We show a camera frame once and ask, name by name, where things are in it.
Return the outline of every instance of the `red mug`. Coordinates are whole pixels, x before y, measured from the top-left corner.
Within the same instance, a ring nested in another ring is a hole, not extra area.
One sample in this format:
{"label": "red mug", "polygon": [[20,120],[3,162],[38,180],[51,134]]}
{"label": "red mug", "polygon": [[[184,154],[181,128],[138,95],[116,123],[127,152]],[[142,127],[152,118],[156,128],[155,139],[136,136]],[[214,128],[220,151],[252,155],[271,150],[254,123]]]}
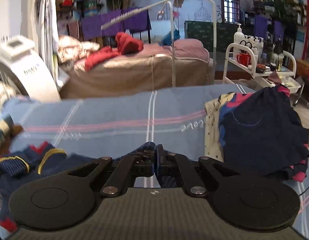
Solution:
{"label": "red mug", "polygon": [[244,65],[244,66],[249,66],[250,62],[251,62],[251,56],[250,54],[245,54],[245,53],[241,53],[239,55],[237,55],[237,61]]}

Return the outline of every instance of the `bottle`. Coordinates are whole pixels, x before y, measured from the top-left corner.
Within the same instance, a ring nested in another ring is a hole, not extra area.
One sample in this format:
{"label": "bottle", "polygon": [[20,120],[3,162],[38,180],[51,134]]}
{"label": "bottle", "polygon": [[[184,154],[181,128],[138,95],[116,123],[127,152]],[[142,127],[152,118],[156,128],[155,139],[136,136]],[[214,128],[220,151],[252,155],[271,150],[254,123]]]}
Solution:
{"label": "bottle", "polygon": [[270,63],[270,70],[275,71],[276,70],[276,64],[275,63]]}
{"label": "bottle", "polygon": [[263,52],[263,46],[264,46],[264,44],[263,44],[263,38],[260,38],[260,51],[261,51],[261,55],[262,55],[262,52]]}
{"label": "bottle", "polygon": [[258,64],[258,56],[259,56],[259,52],[257,48],[252,48],[253,54],[255,55],[255,59],[256,59],[256,64]]}
{"label": "bottle", "polygon": [[254,37],[250,36],[249,41],[252,44],[252,46],[254,47]]}
{"label": "bottle", "polygon": [[283,58],[284,58],[283,47],[281,43],[281,36],[279,37],[279,40],[277,41],[277,45],[274,48],[273,57],[275,57],[276,69],[277,71],[280,71],[282,63],[283,63]]}
{"label": "bottle", "polygon": [[267,33],[267,40],[265,42],[265,45],[263,47],[263,50],[266,53],[266,61],[265,61],[265,65],[267,67],[271,67],[271,59],[272,59],[272,52],[273,52],[273,43],[271,40],[271,35],[270,33]]}
{"label": "bottle", "polygon": [[[238,23],[238,31],[234,34],[233,43],[240,44],[241,41],[244,41],[244,34],[242,33],[241,24]],[[239,48],[233,48],[233,58],[237,60],[237,55],[241,54]]]}
{"label": "bottle", "polygon": [[258,39],[255,39],[255,48],[257,48],[258,50],[260,50],[259,38],[258,38]]}

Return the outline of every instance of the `white metal frame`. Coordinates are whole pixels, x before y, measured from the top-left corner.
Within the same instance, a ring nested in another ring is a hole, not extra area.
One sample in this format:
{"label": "white metal frame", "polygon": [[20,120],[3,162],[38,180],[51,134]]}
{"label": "white metal frame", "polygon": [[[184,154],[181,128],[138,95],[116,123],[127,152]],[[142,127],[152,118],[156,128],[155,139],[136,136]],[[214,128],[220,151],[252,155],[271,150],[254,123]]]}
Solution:
{"label": "white metal frame", "polygon": [[[252,69],[249,70],[248,67],[240,64],[236,59],[234,58],[230,58],[229,54],[232,53],[230,52],[231,48],[239,48],[242,50],[247,51],[250,56],[251,56],[251,65],[252,65]],[[287,51],[283,51],[283,55],[286,57],[289,57],[292,60],[293,63],[293,70],[292,71],[285,71],[285,72],[280,72],[280,75],[282,76],[292,76],[295,77],[296,76],[296,59],[293,57],[293,55]],[[248,72],[253,79],[258,78],[258,77],[267,77],[269,76],[272,71],[267,71],[263,74],[261,73],[256,73],[256,58],[252,52],[252,50],[244,45],[241,44],[236,44],[236,43],[231,43],[228,47],[227,50],[225,52],[225,62],[224,62],[224,69],[223,69],[223,78],[222,78],[222,83],[224,84],[225,82],[229,83],[229,84],[234,84],[234,82],[232,82],[229,78],[227,78],[227,70],[228,70],[228,62],[231,62],[233,64],[235,64],[236,66],[238,66],[239,68],[243,69],[244,71]]]}
{"label": "white metal frame", "polygon": [[[168,4],[170,7],[170,21],[171,21],[171,40],[172,40],[172,46],[171,46],[171,52],[172,52],[172,86],[175,87],[176,86],[176,66],[175,66],[175,48],[174,48],[174,35],[173,35],[173,31],[174,31],[174,24],[173,24],[173,6],[172,3],[170,2],[172,0],[162,0],[156,3],[153,3],[151,5],[145,6],[143,8],[139,8],[139,9],[135,9],[135,10],[131,10],[125,14],[122,14],[120,16],[118,16],[117,18],[112,19],[110,22],[105,23],[104,25],[101,26],[101,29],[106,29],[108,27],[110,27],[111,25],[117,23],[117,22],[121,22],[131,16],[134,16],[142,11],[148,10],[149,8],[153,7],[153,6],[157,6],[159,4]],[[213,75],[215,73],[216,70],[216,3],[213,0],[207,0],[210,3],[212,3],[212,10],[213,10],[213,14],[212,14],[212,22],[213,22],[213,63],[212,63],[212,72]]]}

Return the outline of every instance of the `navy clothing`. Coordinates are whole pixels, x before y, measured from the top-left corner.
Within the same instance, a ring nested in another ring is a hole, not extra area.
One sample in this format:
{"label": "navy clothing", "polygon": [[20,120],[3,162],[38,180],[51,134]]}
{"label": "navy clothing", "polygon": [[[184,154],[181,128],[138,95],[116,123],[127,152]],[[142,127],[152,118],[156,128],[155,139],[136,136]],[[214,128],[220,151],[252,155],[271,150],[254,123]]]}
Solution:
{"label": "navy clothing", "polygon": [[[144,150],[156,150],[153,142],[148,142],[134,150],[142,152]],[[82,166],[91,162],[93,158],[71,154],[69,157],[62,149],[54,148],[51,144],[45,144],[40,150],[34,147],[27,147],[23,151],[5,155],[0,161],[0,193],[2,195],[2,205],[0,211],[1,221],[13,221],[9,209],[8,200],[10,195],[20,186],[32,182],[36,179],[57,174],[59,172]],[[119,162],[122,157],[114,159]]]}
{"label": "navy clothing", "polygon": [[228,105],[236,97],[223,106],[219,125],[225,162],[262,176],[288,167],[306,169],[309,130],[302,127],[286,90],[267,87],[233,108]]}

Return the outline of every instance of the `purple towel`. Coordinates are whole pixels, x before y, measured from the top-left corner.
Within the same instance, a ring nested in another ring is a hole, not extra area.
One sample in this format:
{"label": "purple towel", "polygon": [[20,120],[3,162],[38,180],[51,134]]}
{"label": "purple towel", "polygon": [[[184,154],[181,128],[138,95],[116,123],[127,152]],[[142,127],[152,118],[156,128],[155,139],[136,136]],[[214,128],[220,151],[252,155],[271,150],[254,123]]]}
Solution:
{"label": "purple towel", "polygon": [[284,28],[281,23],[278,21],[274,21],[274,41],[278,41],[281,36],[281,43],[283,41]]}
{"label": "purple towel", "polygon": [[267,38],[268,30],[268,19],[260,15],[255,16],[255,28],[254,35],[255,37]]}
{"label": "purple towel", "polygon": [[[111,19],[118,17],[121,15],[121,10],[112,11],[105,14],[100,14],[101,17],[101,25],[110,22]],[[102,35],[99,36],[116,36],[118,32],[124,32],[124,24],[123,22],[118,22],[109,28],[102,30]]]}
{"label": "purple towel", "polygon": [[101,37],[101,25],[99,14],[83,18],[81,26],[85,41]]}
{"label": "purple towel", "polygon": [[[135,8],[123,9],[122,14],[129,12],[133,9]],[[138,33],[151,30],[148,10],[138,13],[137,15],[124,20],[124,28],[125,30],[129,30],[130,33]]]}

